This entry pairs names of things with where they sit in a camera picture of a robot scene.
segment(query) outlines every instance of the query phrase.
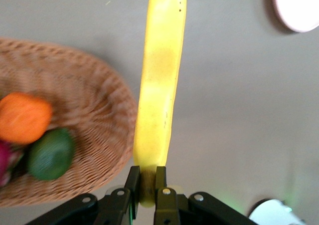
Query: orange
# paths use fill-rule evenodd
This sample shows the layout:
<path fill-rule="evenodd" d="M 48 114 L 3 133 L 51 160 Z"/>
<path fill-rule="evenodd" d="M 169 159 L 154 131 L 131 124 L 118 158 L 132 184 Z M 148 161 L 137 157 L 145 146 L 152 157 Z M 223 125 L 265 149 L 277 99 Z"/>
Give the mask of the orange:
<path fill-rule="evenodd" d="M 22 146 L 38 140 L 52 118 L 52 106 L 30 94 L 13 92 L 0 100 L 0 139 Z"/>

